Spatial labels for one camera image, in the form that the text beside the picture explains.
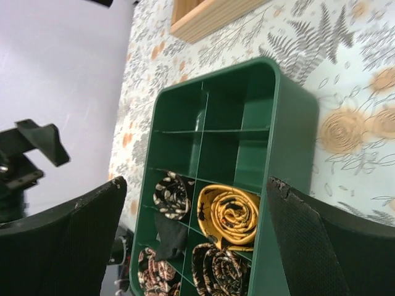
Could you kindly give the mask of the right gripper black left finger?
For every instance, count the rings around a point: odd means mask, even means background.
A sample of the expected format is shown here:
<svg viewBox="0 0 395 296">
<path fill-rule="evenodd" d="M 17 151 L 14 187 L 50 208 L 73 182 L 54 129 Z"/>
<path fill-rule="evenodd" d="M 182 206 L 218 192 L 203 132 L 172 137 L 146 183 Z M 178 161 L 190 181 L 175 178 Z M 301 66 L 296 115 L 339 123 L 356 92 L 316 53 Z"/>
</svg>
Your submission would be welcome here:
<svg viewBox="0 0 395 296">
<path fill-rule="evenodd" d="M 99 295 L 126 194 L 119 176 L 1 225 L 1 295 Z"/>
</svg>

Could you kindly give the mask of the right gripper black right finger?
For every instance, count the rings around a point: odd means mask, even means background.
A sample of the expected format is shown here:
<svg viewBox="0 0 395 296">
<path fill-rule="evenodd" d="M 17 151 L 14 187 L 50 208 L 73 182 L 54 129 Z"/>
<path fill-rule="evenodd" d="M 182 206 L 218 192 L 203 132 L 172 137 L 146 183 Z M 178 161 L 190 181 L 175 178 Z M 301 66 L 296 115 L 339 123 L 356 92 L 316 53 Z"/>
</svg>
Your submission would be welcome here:
<svg viewBox="0 0 395 296">
<path fill-rule="evenodd" d="M 394 295 L 394 228 L 270 177 L 267 200 L 291 295 Z"/>
</svg>

